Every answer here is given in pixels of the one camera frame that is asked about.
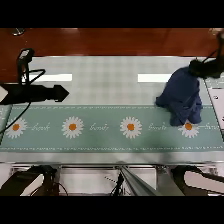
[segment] crumpled cloth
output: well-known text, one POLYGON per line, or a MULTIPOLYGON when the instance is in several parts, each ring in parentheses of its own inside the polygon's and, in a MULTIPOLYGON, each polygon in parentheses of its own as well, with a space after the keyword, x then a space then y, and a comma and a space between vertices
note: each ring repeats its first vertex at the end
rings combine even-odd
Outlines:
POLYGON ((175 71, 166 84, 161 96, 156 97, 156 105, 171 112, 170 125, 184 125, 187 120, 192 124, 201 122, 202 107, 199 96, 200 83, 192 76, 188 67, 175 71))

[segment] white daisy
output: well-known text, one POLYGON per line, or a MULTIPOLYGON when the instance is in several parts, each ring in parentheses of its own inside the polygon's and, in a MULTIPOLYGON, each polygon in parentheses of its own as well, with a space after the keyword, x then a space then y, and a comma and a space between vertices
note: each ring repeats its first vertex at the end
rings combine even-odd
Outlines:
POLYGON ((189 121, 186 121, 181 128, 178 128, 179 131, 182 131, 182 135, 188 138, 197 136, 199 133, 198 129, 199 127, 197 127, 197 125, 191 124, 189 121))
MULTIPOLYGON (((11 124, 15 119, 16 117, 12 119, 10 122, 8 122, 7 125, 11 124)), ((12 139, 19 137, 20 135, 23 134, 23 131, 26 130, 27 128, 26 124, 27 122, 25 121, 25 119, 19 118, 18 121, 15 122, 15 124, 13 124, 10 128, 6 130, 6 135, 12 139)))
POLYGON ((78 117, 69 117, 65 122, 63 122, 63 135, 65 135, 66 138, 75 138, 76 136, 82 134, 81 131, 83 130, 83 126, 83 121, 78 117))
POLYGON ((142 130, 140 121, 134 117, 123 119, 120 127, 120 131, 123 131, 123 135, 126 135, 126 138, 135 138, 141 134, 140 130, 142 130))

